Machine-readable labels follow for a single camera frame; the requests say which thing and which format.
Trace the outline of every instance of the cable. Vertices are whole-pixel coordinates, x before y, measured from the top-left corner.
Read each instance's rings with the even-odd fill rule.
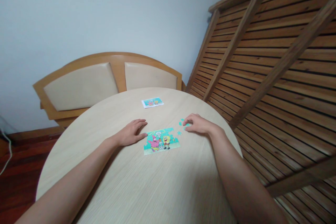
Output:
[[[3,174],[4,170],[6,169],[6,167],[7,167],[8,163],[9,163],[10,159],[12,158],[13,154],[12,154],[12,142],[11,142],[11,140],[5,135],[4,130],[1,127],[0,127],[0,130],[1,130],[2,135],[9,142],[9,146],[8,146],[9,147],[9,159],[7,160],[5,166],[3,167],[2,171],[0,172],[0,176],[1,176],[1,174]]]

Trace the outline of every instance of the chair backrest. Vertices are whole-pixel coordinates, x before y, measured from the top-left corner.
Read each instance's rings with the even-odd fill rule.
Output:
[[[103,52],[70,62],[33,85],[50,120],[76,118],[114,94],[144,87],[181,90],[182,75],[163,63],[128,52]]]

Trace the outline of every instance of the spongebob puzzle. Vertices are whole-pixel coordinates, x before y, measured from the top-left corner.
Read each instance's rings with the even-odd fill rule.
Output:
[[[147,132],[147,142],[143,147],[144,154],[150,155],[181,147],[179,140],[171,134],[172,131],[174,131],[173,128],[166,128]]]

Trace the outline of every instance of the patrick star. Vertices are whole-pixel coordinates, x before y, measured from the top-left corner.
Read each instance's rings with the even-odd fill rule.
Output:
[[[153,137],[153,141],[148,141],[152,147],[152,151],[155,152],[156,150],[159,151],[159,141],[156,140],[155,136]]]

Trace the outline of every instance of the light wood tabletop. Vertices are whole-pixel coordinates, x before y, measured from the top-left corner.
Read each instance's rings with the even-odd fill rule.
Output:
[[[164,105],[144,108],[141,100],[160,97]],[[221,126],[242,156],[225,120],[202,100],[173,89],[142,88],[119,93],[79,116],[51,150],[36,199],[101,142],[134,119],[141,132],[173,128],[181,147],[144,155],[143,139],[116,151],[76,218],[77,223],[237,223],[225,198],[211,144],[179,123],[198,113]]]

